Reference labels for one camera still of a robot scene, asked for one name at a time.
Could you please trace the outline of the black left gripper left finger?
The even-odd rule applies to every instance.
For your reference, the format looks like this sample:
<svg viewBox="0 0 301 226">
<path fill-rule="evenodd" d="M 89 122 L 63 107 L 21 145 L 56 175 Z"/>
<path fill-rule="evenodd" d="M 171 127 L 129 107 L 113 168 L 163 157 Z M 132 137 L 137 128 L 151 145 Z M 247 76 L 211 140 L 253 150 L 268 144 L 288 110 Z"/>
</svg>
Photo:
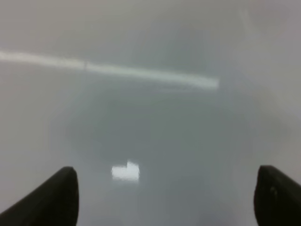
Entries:
<svg viewBox="0 0 301 226">
<path fill-rule="evenodd" d="M 79 215 L 79 183 L 65 166 L 0 214 L 2 226 L 75 226 Z"/>
</svg>

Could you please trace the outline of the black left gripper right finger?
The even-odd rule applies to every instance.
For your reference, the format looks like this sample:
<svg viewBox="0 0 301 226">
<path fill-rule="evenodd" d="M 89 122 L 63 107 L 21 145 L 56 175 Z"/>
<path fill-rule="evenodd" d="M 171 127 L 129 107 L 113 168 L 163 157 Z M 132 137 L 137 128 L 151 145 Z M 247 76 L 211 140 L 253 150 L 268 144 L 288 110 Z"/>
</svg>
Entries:
<svg viewBox="0 0 301 226">
<path fill-rule="evenodd" d="M 253 207 L 259 226 L 299 226 L 301 185 L 276 167 L 261 165 Z"/>
</svg>

